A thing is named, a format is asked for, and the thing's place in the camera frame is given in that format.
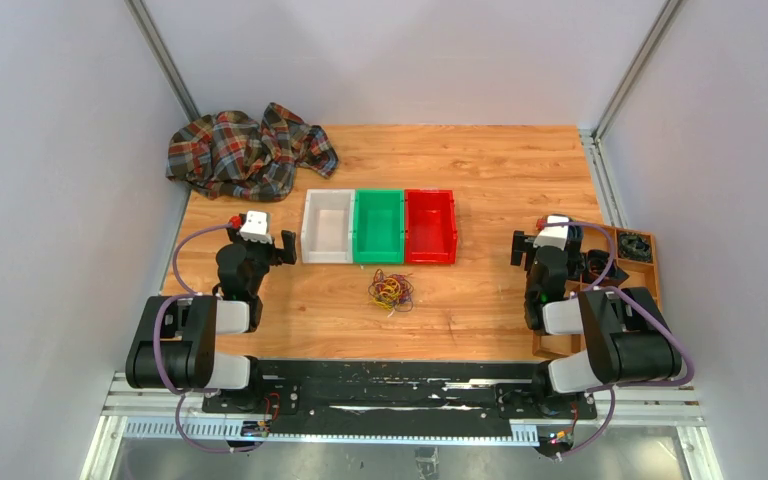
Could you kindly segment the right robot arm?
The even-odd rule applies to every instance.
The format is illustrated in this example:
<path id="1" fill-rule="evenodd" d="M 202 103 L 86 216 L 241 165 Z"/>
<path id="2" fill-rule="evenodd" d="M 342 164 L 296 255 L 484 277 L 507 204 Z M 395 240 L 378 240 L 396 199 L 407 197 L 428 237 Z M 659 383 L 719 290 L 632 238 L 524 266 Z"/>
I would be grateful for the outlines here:
<path id="1" fill-rule="evenodd" d="M 585 393 L 694 379 L 693 361 L 651 291 L 623 285 L 618 234 L 563 215 L 543 218 L 538 229 L 512 235 L 510 262 L 526 274 L 526 326 L 540 337 L 584 340 L 582 350 L 536 368 L 531 400 L 540 414 L 558 416 Z"/>

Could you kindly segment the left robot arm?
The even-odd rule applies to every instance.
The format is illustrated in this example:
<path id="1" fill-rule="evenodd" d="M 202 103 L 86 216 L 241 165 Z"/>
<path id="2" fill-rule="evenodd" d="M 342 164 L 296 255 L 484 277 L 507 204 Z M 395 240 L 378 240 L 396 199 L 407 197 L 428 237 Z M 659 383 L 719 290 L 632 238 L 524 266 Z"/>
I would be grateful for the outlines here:
<path id="1" fill-rule="evenodd" d="M 221 335 L 253 333 L 263 301 L 260 287 L 270 270 L 297 261 L 296 235 L 270 232 L 271 217 L 250 210 L 210 227 L 229 242 L 215 256 L 217 283 L 198 292 L 186 282 L 183 293 L 146 300 L 130 346 L 125 374 L 135 389 L 165 388 L 175 395 L 189 391 L 228 391 L 228 400 L 243 413 L 258 411 L 266 400 L 253 356 L 224 354 Z"/>

